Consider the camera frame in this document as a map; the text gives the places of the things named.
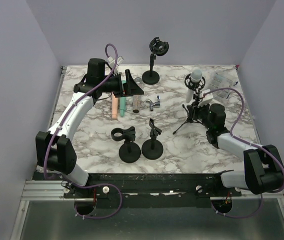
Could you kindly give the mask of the glitter microphone silver mesh head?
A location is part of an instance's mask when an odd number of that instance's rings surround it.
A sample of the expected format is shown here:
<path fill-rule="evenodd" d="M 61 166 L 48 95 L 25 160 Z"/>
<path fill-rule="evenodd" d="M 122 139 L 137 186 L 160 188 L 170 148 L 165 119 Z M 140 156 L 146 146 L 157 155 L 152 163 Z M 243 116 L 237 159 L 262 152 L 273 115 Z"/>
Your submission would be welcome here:
<path fill-rule="evenodd" d="M 138 87 L 141 87 L 141 81 L 142 79 L 140 77 L 135 78 L 135 83 L 138 85 Z M 133 108 L 132 112 L 137 114 L 140 111 L 140 95 L 135 95 L 133 97 Z"/>

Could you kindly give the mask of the black clip microphone stand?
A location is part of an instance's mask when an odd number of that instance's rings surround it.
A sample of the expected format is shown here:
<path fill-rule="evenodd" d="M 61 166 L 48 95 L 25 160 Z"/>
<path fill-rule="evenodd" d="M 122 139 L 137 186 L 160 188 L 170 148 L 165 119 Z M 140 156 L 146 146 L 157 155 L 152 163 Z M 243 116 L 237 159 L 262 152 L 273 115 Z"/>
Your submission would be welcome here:
<path fill-rule="evenodd" d="M 163 144 L 157 140 L 157 137 L 161 135 L 162 130 L 155 126 L 154 120 L 149 120 L 151 127 L 150 139 L 146 140 L 142 145 L 142 153 L 149 160 L 156 160 L 163 154 Z"/>

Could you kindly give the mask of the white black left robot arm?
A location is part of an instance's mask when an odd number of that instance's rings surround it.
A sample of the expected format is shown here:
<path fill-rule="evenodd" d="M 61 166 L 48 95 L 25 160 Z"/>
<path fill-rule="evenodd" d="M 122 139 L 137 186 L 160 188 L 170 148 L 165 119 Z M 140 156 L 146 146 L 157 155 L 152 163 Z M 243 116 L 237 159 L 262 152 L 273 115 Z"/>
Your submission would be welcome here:
<path fill-rule="evenodd" d="M 92 193 L 93 186 L 88 182 L 88 173 L 76 163 L 72 140 L 84 116 L 102 93 L 113 93 L 117 98 L 144 94 L 129 69 L 125 70 L 126 81 L 122 82 L 118 71 L 122 62 L 121 56 L 90 59 L 87 73 L 74 85 L 71 101 L 60 118 L 46 132 L 40 131 L 36 135 L 37 165 L 61 173 L 75 183 L 76 193 L 83 198 Z"/>

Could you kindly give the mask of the black ring-clip microphone stand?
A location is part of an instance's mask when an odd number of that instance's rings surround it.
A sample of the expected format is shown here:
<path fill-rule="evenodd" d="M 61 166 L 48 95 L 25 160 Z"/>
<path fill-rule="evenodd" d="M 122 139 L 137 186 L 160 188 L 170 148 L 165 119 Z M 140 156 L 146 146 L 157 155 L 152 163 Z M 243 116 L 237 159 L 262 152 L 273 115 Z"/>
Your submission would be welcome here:
<path fill-rule="evenodd" d="M 119 157 L 123 162 L 131 164 L 140 158 L 141 149 L 134 142 L 136 131 L 133 126 L 128 129 L 114 128 L 111 131 L 111 138 L 116 142 L 124 140 L 124 143 L 119 148 Z"/>

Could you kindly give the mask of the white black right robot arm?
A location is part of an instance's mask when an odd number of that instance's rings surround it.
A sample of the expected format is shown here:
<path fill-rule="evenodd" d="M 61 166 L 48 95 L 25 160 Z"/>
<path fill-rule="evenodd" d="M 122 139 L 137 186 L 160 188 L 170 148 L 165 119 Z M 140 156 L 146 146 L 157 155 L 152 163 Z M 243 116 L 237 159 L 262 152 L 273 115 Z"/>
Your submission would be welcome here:
<path fill-rule="evenodd" d="M 206 127 L 208 142 L 240 158 L 244 170 L 229 170 L 220 174 L 212 183 L 212 191 L 223 196 L 230 188 L 251 191 L 258 195 L 274 193 L 284 189 L 284 167 L 277 148 L 273 145 L 258 145 L 237 139 L 225 126 L 225 107 L 207 104 L 198 107 L 195 102 L 187 105 L 188 118 Z"/>

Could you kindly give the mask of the pink microphone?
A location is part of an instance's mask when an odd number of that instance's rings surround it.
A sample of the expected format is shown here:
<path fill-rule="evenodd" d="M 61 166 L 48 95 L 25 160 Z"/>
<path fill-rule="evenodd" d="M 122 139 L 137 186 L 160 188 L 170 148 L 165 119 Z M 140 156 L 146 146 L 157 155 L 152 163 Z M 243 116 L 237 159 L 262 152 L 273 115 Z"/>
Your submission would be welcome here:
<path fill-rule="evenodd" d="M 111 119 L 117 120 L 118 117 L 118 99 L 112 94 L 112 107 L 111 107 Z"/>

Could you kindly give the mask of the mint green microphone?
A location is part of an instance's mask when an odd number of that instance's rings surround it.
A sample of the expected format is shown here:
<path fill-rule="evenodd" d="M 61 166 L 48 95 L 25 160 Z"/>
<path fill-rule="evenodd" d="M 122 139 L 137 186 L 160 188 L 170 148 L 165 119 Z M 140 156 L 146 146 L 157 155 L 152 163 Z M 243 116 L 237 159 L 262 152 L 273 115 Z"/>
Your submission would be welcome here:
<path fill-rule="evenodd" d="M 123 117 L 126 111 L 126 98 L 125 97 L 120 98 L 119 110 L 120 110 L 120 117 Z"/>

